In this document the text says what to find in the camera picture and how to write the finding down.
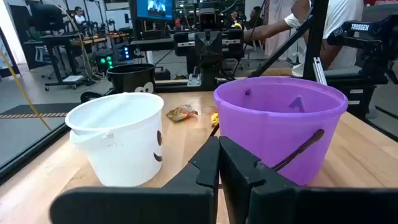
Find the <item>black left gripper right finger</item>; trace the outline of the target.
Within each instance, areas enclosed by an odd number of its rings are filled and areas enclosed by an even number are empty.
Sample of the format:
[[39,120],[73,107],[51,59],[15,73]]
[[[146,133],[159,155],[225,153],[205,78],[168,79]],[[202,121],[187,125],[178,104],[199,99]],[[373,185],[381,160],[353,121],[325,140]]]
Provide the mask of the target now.
[[232,224],[398,224],[398,189],[300,187],[224,136],[220,175]]

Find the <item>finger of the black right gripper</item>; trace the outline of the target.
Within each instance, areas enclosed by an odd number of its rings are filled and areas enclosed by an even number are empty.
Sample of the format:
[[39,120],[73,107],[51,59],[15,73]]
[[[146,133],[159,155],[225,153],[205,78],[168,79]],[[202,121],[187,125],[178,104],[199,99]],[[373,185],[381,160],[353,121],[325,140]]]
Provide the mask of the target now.
[[222,34],[210,33],[208,38],[208,64],[211,66],[220,63],[223,59]]
[[206,53],[208,45],[208,35],[206,33],[195,34],[195,51],[199,66],[206,65]]

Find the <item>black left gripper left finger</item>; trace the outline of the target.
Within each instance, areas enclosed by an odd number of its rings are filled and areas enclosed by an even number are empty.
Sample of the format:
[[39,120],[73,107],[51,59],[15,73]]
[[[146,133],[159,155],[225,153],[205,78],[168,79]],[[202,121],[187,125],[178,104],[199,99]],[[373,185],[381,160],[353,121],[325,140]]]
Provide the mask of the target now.
[[52,224],[215,224],[220,142],[210,137],[163,187],[79,187],[50,206]]

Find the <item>orange candy wrapper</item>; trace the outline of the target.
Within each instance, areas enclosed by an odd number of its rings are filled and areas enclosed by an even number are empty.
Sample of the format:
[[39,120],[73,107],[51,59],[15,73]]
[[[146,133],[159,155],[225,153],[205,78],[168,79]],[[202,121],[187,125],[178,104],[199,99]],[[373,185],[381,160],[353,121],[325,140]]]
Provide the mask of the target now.
[[194,117],[198,112],[192,108],[191,105],[181,105],[175,109],[170,110],[166,117],[173,122],[183,121],[185,119]]

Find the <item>purple halloween bucket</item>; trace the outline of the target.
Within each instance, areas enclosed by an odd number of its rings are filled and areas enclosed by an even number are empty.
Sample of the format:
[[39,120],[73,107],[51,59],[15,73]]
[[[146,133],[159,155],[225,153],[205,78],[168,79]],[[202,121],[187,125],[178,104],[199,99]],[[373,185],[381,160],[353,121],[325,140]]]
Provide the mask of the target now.
[[280,164],[318,130],[323,136],[279,171],[298,185],[309,184],[322,167],[341,115],[348,107],[339,90],[288,77],[235,80],[214,91],[220,133],[261,159]]

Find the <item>black skull-print halloween bucket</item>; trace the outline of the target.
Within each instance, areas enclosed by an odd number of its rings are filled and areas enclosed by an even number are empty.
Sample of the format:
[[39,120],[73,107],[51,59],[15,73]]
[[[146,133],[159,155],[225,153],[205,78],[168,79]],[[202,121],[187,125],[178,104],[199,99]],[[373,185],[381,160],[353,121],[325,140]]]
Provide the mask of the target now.
[[155,65],[151,63],[118,65],[108,69],[107,76],[115,93],[155,92]]

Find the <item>person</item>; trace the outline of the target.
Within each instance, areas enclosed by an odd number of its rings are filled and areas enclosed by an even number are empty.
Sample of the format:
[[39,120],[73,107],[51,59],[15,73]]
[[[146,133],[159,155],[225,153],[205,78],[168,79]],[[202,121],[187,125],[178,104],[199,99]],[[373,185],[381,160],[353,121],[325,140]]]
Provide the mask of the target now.
[[[269,25],[261,25],[244,32],[244,40],[264,40],[281,32],[298,28],[309,13],[310,0],[295,0],[291,8],[292,13],[284,19]],[[363,0],[328,0],[325,18],[323,40],[320,50],[320,60],[324,70],[338,70],[355,65],[357,50],[347,46],[330,45],[327,38],[346,21],[360,21],[362,19]]]
[[247,28],[252,29],[254,27],[258,27],[262,25],[262,18],[261,18],[261,7],[255,6],[253,7],[250,13],[250,20],[248,21]]
[[75,18],[77,24],[82,24],[86,21],[83,14],[84,14],[83,9],[80,6],[76,6],[74,18]]

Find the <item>monitor with blue screen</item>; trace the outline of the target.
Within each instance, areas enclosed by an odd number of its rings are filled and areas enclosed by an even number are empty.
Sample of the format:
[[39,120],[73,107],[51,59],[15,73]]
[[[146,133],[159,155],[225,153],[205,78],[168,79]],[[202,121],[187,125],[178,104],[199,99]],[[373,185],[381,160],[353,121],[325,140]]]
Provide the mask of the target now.
[[136,0],[138,18],[161,21],[174,19],[175,0]]

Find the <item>black computer with green lights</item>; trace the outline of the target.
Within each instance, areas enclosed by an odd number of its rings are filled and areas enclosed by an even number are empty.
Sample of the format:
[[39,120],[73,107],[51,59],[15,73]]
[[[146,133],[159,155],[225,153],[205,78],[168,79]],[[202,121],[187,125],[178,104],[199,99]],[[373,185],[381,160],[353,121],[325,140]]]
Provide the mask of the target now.
[[98,51],[93,52],[93,57],[98,72],[100,73],[107,72],[109,69],[114,67],[113,51],[110,49],[99,49]]

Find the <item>black desk on wheels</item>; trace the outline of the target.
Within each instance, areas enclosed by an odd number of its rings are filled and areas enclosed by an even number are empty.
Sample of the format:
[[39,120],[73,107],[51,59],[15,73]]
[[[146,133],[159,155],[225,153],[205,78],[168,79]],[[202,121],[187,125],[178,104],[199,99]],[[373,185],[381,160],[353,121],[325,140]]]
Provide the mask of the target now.
[[[44,84],[45,91],[49,91],[51,86],[69,86],[70,88],[76,90],[79,86],[82,85],[91,86],[94,84],[94,81],[90,80],[87,75],[79,75],[76,70],[76,65],[74,61],[75,57],[72,55],[72,43],[71,43],[72,39],[74,39],[75,37],[78,37],[78,35],[77,34],[45,35],[40,38],[44,42],[47,48],[50,61],[53,67],[53,71],[57,79],[56,82],[45,83]],[[66,77],[61,76],[60,69],[58,68],[57,58],[54,53],[54,50],[58,52],[60,62],[63,63],[60,46],[62,46],[66,51],[70,70],[72,71],[71,75],[65,73],[67,75]]]

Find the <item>black mat with hazard stripe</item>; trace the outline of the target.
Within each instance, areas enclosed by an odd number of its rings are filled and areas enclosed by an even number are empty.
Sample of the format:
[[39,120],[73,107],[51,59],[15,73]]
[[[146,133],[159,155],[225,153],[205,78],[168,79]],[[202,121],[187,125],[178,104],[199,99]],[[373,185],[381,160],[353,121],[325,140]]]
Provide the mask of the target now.
[[[36,104],[34,108],[42,118],[66,117],[80,103],[49,103]],[[0,113],[0,119],[38,118],[29,105],[19,105]]]

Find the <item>black aluminium table frame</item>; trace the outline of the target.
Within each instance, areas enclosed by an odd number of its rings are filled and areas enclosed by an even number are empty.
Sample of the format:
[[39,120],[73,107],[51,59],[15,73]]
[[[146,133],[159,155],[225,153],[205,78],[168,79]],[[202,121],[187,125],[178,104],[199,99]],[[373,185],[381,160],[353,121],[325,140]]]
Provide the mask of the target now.
[[[269,69],[269,67],[280,57],[282,53],[284,53],[292,44],[295,42],[298,38],[300,38],[306,31],[309,31],[309,38],[311,39],[311,35],[315,36],[320,36],[323,33],[321,31],[321,28],[325,24],[325,18],[326,18],[326,12],[327,12],[327,7],[328,7],[328,0],[310,0],[311,2],[311,8],[309,9],[308,17],[307,20],[299,27],[297,28],[297,31],[291,36],[278,50],[277,52],[273,53],[264,63],[260,65],[260,67],[252,72],[249,77],[260,77],[266,70]],[[44,42],[28,42],[28,44],[43,44]],[[318,51],[322,44],[322,40],[318,41],[313,40],[314,45],[310,45],[307,48],[307,58],[305,59],[305,71],[307,69],[307,66],[312,64],[313,59],[308,59],[311,55],[313,57],[315,54],[318,55]],[[315,75],[312,72],[312,68],[309,68],[309,74],[312,75],[304,75],[304,79],[307,80],[315,80]],[[184,80],[161,80],[161,81],[155,81],[155,92],[156,93],[177,93],[177,92],[191,92],[191,91],[196,91],[194,88],[189,88],[187,86],[187,81],[184,83]],[[219,81],[218,84],[223,84],[228,81],[222,80]],[[106,93],[94,93],[94,92],[85,92],[83,95],[98,95],[98,97],[104,96],[104,95],[111,95],[114,94],[114,90],[109,90]],[[5,182],[7,179],[13,176],[14,172],[17,172],[18,169],[21,169],[21,167],[24,167],[25,165],[22,165],[22,163],[27,162],[29,160],[29,157],[33,158],[33,155],[38,153],[40,154],[43,150],[45,150],[45,147],[48,144],[51,144],[51,142],[54,142],[57,137],[60,137],[62,133],[64,133],[68,129],[67,125],[65,123],[57,126],[55,129],[51,129],[49,133],[47,133],[45,136],[40,138],[38,141],[34,142],[31,146],[27,147],[24,149],[22,152],[18,153],[16,156],[13,158],[9,159],[7,162],[0,164],[0,185]]]

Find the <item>silver aluminium extrusion post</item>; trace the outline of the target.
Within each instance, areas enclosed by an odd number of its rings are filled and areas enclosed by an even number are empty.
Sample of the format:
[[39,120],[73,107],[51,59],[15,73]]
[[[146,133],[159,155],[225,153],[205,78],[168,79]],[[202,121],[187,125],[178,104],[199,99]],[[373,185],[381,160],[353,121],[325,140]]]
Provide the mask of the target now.
[[316,82],[321,85],[327,86],[328,84],[327,84],[327,81],[325,78],[325,74],[324,74],[324,70],[322,67],[320,57],[313,58],[313,71],[314,71]]

